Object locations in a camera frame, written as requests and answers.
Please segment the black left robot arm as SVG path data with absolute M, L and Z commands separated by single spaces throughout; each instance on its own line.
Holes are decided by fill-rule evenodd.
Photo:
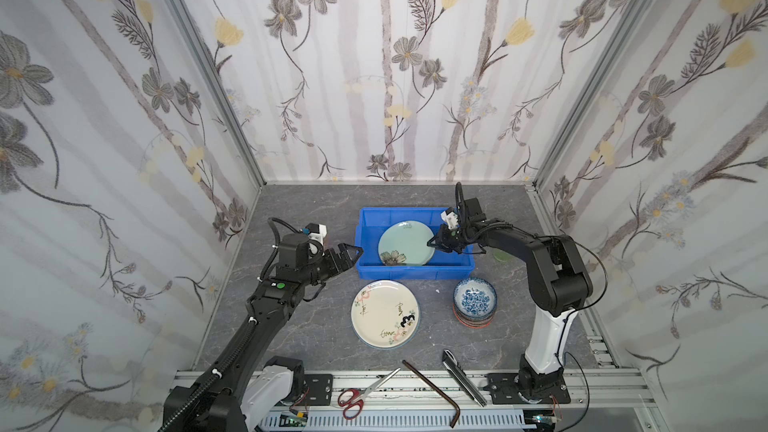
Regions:
M 212 365 L 188 387 L 171 390 L 163 405 L 161 431 L 254 431 L 278 402 L 303 394 L 303 365 L 283 360 L 252 383 L 256 366 L 287 324 L 309 286 L 352 269 L 364 249 L 341 243 L 336 249 L 304 232 L 273 246 L 263 277 L 246 301 L 246 316 Z

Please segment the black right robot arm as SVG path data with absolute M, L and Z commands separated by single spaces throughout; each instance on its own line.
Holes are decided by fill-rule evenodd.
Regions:
M 568 235 L 538 235 L 510 222 L 489 219 L 476 198 L 457 187 L 455 205 L 441 213 L 442 224 L 427 245 L 462 254 L 471 245 L 501 250 L 526 267 L 529 294 L 536 306 L 529 344 L 521 356 L 514 387 L 520 399 L 537 403 L 564 381 L 564 346 L 576 315 L 587 309 L 594 287 Z

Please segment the green floral plate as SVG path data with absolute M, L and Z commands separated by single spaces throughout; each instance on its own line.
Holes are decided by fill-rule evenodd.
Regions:
M 428 245 L 433 232 L 424 223 L 403 221 L 389 227 L 378 242 L 378 255 L 386 266 L 423 266 L 435 250 Z

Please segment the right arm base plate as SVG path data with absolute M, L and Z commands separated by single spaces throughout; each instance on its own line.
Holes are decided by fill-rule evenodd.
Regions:
M 570 404 L 571 397 L 560 372 L 536 374 L 489 373 L 482 388 L 490 394 L 494 405 L 556 405 Z

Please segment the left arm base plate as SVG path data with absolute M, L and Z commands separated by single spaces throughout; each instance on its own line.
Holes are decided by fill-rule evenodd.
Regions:
M 290 406 L 292 408 L 309 408 L 314 406 L 330 406 L 333 396 L 332 374 L 309 374 L 304 377 L 304 389 Z

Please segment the cream painted plate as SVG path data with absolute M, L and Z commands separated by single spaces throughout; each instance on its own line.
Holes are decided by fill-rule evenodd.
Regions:
M 417 332 L 422 314 L 415 295 L 404 284 L 379 280 L 355 295 L 350 318 L 360 340 L 386 350 L 407 343 Z

